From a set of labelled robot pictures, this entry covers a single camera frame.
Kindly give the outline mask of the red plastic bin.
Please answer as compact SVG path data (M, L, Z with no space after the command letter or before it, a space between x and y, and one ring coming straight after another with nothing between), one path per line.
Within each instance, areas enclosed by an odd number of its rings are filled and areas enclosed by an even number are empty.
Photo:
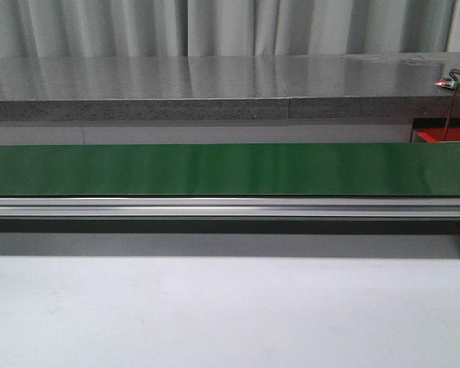
M412 133L414 143L460 142L460 127L448 128L423 128Z

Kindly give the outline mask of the green conveyor belt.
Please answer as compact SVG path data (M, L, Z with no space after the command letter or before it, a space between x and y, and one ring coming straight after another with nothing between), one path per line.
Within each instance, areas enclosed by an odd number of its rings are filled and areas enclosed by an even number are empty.
M460 143L0 146L0 196L460 196Z

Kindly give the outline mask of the grey stone counter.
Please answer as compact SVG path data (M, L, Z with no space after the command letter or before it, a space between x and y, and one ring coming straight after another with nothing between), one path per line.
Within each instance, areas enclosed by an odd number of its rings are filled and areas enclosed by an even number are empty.
M0 122L460 118L460 53L0 57Z

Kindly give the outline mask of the grey curtain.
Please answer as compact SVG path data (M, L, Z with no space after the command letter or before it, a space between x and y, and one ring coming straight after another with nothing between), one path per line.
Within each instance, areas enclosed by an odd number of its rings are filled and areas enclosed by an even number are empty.
M437 52L452 1L0 1L0 58Z

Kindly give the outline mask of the aluminium conveyor frame rail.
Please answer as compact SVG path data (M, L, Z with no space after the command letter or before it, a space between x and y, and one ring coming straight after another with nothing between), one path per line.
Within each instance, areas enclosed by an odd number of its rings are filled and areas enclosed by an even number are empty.
M0 197L0 217L460 219L460 198Z

